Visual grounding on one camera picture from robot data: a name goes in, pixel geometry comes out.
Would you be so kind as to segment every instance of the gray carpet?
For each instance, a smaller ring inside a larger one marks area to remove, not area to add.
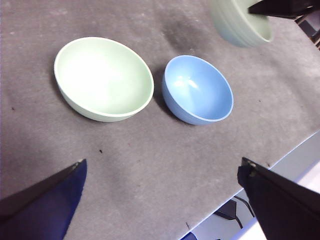
[[[320,54],[291,20],[273,18],[274,41],[245,49],[220,38],[206,0],[1,4],[1,195],[87,158],[66,240],[176,240],[240,189],[242,156],[273,164],[320,128]],[[64,101],[55,55],[87,36],[119,41],[149,65],[155,92],[142,112],[102,123]],[[227,119],[193,126],[170,113],[161,78],[182,54],[225,75]]]

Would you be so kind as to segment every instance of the green bowl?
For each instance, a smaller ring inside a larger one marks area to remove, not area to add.
[[[65,45],[55,58],[54,75],[74,110],[102,122],[133,116],[148,105],[154,92],[144,60],[127,46],[102,37]]]

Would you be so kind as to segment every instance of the fabric surface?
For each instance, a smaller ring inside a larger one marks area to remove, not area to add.
[[[206,0],[2,0],[2,197],[86,158],[66,240],[182,237],[240,189],[241,157],[271,165],[320,128],[319,51],[293,21],[271,24],[274,41],[247,49],[218,35]],[[143,111],[103,123],[64,101],[55,56],[87,36],[121,42],[149,65],[155,92]],[[182,54],[224,74],[227,119],[193,126],[168,110],[162,75]]]

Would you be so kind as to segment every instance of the blue bowl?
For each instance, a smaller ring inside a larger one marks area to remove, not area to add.
[[[171,112],[192,125],[221,121],[234,106],[234,96],[225,77],[196,56],[177,56],[167,64],[162,94]]]

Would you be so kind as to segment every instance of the debris speck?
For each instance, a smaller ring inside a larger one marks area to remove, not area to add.
[[[188,230],[190,230],[190,226],[187,222],[185,222],[186,227],[188,228]]]

